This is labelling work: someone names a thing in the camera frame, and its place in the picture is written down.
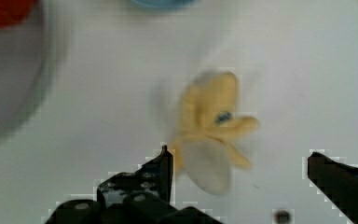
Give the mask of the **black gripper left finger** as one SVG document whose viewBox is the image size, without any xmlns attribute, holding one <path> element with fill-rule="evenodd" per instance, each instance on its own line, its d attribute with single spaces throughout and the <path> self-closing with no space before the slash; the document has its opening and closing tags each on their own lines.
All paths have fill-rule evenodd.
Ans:
<svg viewBox="0 0 358 224">
<path fill-rule="evenodd" d="M 135 172 L 102 182 L 94 200 L 58 205 L 45 224 L 223 224 L 199 209 L 171 205 L 173 156 L 166 147 Z"/>
</svg>

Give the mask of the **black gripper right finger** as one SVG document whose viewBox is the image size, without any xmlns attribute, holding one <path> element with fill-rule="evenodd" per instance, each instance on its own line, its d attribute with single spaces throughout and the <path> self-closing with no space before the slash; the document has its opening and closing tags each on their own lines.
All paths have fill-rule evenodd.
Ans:
<svg viewBox="0 0 358 224">
<path fill-rule="evenodd" d="M 358 168 L 319 152 L 307 158 L 308 179 L 353 224 L 358 224 Z"/>
</svg>

